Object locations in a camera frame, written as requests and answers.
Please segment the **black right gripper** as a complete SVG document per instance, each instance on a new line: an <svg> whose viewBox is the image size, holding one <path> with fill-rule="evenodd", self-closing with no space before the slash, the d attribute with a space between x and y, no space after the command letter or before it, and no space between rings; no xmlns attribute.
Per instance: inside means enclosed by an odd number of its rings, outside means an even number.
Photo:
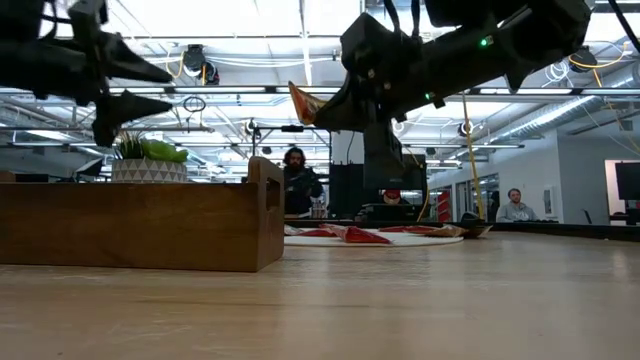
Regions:
<svg viewBox="0 0 640 360"><path fill-rule="evenodd" d="M444 54L355 54L349 82L315 113L313 125L362 132L367 156L399 156L391 121L450 95L445 70L451 64Z"/></svg>

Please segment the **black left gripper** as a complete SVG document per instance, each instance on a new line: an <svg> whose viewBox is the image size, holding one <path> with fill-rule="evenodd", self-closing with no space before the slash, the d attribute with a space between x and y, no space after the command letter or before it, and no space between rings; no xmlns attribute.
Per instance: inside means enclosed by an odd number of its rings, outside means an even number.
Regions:
<svg viewBox="0 0 640 360"><path fill-rule="evenodd" d="M1 0L1 85L75 100L97 100L92 123L97 146L110 147L121 126L169 111L173 105L125 90L110 94L109 77L169 83L173 76L134 53L118 33L106 34L104 1L77 1L68 16L45 13L46 0Z"/></svg>

